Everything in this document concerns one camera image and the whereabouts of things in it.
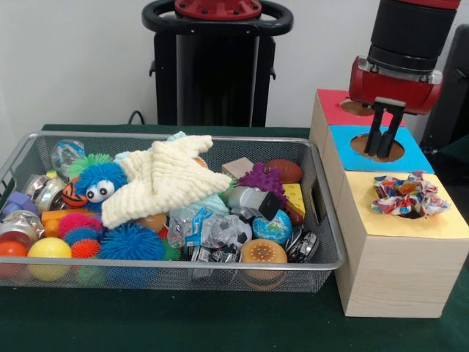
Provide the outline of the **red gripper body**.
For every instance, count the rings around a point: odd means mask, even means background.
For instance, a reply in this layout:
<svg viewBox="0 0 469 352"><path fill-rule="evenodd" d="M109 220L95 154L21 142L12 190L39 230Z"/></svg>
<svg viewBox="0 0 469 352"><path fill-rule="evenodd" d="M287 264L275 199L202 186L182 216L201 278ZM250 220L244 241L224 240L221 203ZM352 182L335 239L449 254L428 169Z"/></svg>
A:
<svg viewBox="0 0 469 352"><path fill-rule="evenodd" d="M372 105L375 102L400 106L408 114L427 114L436 104L443 86L443 73L403 73L373 65L358 56L352 65L349 96Z"/></svg>

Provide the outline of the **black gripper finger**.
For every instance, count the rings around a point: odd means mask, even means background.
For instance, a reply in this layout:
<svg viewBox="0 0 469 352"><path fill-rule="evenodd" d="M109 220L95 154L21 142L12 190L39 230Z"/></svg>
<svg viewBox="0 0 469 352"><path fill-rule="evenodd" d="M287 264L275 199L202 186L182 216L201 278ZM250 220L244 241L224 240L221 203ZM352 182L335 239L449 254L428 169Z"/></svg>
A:
<svg viewBox="0 0 469 352"><path fill-rule="evenodd" d="M390 112L393 115L393 118L388 127L388 130L381 137L380 144L377 149L378 158L387 158L390 155L396 133L399 129L399 126L403 118L404 109L403 108L388 108L388 112Z"/></svg>
<svg viewBox="0 0 469 352"><path fill-rule="evenodd" d="M382 138L380 126L383 120L385 106L383 103L374 103L372 109L374 110L374 118L370 126L368 139L364 149L365 154L369 156L374 156L377 154L380 140Z"/></svg>

